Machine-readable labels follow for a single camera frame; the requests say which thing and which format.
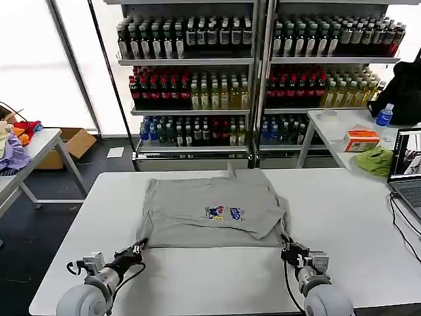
orange box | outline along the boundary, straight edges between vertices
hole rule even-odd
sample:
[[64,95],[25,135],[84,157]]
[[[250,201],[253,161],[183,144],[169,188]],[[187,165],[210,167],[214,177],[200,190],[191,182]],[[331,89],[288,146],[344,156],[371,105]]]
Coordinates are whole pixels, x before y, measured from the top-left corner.
[[343,150],[361,152],[376,147],[379,136],[372,130],[349,130],[343,139]]

laptop screen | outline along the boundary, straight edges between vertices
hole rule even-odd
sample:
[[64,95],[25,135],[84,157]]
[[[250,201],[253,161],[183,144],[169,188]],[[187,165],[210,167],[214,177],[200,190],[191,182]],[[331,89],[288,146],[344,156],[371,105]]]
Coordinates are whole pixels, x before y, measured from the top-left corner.
[[421,128],[398,131],[390,179],[421,176]]

green cloth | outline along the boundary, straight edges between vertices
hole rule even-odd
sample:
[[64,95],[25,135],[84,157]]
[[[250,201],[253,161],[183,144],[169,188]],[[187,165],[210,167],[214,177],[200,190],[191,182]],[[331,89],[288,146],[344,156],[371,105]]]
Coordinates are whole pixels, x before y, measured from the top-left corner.
[[392,150],[377,146],[355,156],[355,163],[375,176],[388,176],[392,156]]

purple cloth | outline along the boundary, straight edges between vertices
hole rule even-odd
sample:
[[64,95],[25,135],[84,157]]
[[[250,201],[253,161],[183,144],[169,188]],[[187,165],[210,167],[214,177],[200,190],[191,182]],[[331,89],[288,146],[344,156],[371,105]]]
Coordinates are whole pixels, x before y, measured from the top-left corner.
[[22,143],[11,131],[7,138],[5,154],[0,158],[0,170],[4,168],[19,171],[31,161],[31,157],[25,154]]

cardboard box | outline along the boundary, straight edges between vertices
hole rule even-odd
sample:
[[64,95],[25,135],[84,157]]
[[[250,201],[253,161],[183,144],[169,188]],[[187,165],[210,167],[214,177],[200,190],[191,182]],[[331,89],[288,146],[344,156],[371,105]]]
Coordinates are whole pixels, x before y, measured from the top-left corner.
[[343,139],[343,150],[362,152],[376,147],[379,142],[379,136],[372,130],[349,130]]
[[[79,159],[92,145],[97,141],[95,137],[88,134],[83,128],[67,128],[62,127],[61,140],[66,145],[68,153]],[[36,169],[57,170],[63,169],[64,165],[59,153],[53,149],[42,162],[38,164]]]

